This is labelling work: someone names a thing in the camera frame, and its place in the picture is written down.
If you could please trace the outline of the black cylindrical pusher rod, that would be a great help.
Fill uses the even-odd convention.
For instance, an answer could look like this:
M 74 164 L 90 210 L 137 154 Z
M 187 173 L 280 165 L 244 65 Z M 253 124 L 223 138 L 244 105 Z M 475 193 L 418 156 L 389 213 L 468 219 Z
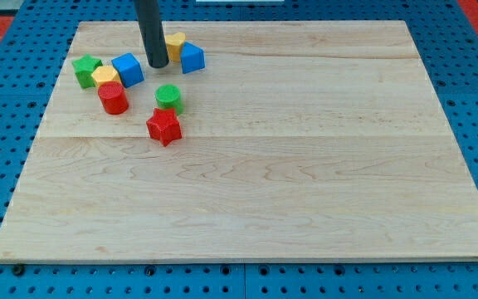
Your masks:
M 153 68 L 168 65 L 168 51 L 157 0 L 134 0 L 139 30 L 148 64 Z

